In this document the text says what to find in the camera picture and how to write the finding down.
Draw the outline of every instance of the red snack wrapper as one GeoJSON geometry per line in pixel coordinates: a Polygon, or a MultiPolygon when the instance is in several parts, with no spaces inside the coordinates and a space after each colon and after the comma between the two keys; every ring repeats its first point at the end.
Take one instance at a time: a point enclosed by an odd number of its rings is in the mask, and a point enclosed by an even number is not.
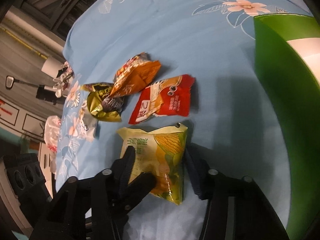
{"type": "Polygon", "coordinates": [[[137,124],[152,114],[155,116],[188,116],[190,111],[190,89],[195,78],[177,76],[156,82],[146,87],[132,112],[129,124],[137,124]]]}

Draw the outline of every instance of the green container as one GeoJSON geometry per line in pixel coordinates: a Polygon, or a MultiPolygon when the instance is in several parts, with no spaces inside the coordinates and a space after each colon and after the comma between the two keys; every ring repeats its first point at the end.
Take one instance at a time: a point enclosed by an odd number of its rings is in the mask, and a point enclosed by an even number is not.
{"type": "Polygon", "coordinates": [[[287,232],[298,240],[320,211],[320,86],[302,58],[319,50],[320,40],[307,38],[320,38],[320,27],[313,17],[294,14],[256,16],[254,26],[255,72],[272,102],[289,155],[287,232]]]}

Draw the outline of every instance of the orange snack wrapper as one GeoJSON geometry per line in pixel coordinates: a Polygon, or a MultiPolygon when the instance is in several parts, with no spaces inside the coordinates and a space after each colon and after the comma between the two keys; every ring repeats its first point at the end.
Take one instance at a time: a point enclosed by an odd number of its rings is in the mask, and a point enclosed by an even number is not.
{"type": "Polygon", "coordinates": [[[129,59],[116,73],[111,97],[137,93],[149,85],[161,67],[160,61],[151,61],[144,52],[129,59]]]}
{"type": "Polygon", "coordinates": [[[188,116],[190,90],[195,78],[181,75],[156,82],[146,87],[129,120],[129,124],[140,123],[151,115],[188,116]]]}

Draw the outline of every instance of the screw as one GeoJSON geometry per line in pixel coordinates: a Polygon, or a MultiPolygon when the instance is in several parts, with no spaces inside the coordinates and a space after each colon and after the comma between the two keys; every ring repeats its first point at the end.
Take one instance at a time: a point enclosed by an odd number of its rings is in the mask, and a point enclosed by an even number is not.
{"type": "Polygon", "coordinates": [[[219,172],[216,169],[210,169],[210,170],[208,170],[208,173],[210,175],[217,175],[219,172]]]}
{"type": "Polygon", "coordinates": [[[244,176],[243,180],[248,183],[252,182],[252,178],[250,176],[244,176]]]}
{"type": "Polygon", "coordinates": [[[77,178],[74,177],[74,176],[72,176],[72,177],[70,177],[70,178],[68,179],[68,182],[69,182],[69,183],[74,183],[74,182],[76,182],[76,181],[77,181],[77,178]]]}
{"type": "Polygon", "coordinates": [[[110,170],[110,169],[105,169],[102,171],[102,174],[105,176],[110,175],[111,173],[112,173],[112,170],[110,170]]]}

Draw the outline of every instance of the bed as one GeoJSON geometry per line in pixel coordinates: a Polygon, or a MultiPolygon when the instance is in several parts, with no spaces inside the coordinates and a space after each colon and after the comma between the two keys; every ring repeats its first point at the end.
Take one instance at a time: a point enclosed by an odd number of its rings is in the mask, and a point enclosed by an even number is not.
{"type": "MultiPolygon", "coordinates": [[[[252,17],[267,13],[309,15],[288,0],[98,0],[93,4],[73,25],[63,51],[75,78],[61,122],[57,190],[68,177],[92,177],[119,158],[122,140],[117,129],[150,131],[182,122],[199,155],[227,176],[252,176],[286,226],[287,151],[273,107],[253,70],[252,17]],[[136,94],[128,98],[122,122],[99,122],[92,142],[76,136],[76,120],[87,96],[80,85],[111,82],[119,67],[143,51],[162,63],[155,81],[180,74],[196,78],[189,117],[156,117],[130,126],[136,94]]],[[[193,193],[185,174],[183,203],[176,206],[148,195],[130,212],[124,239],[198,239],[205,209],[206,201],[193,193]]]]}

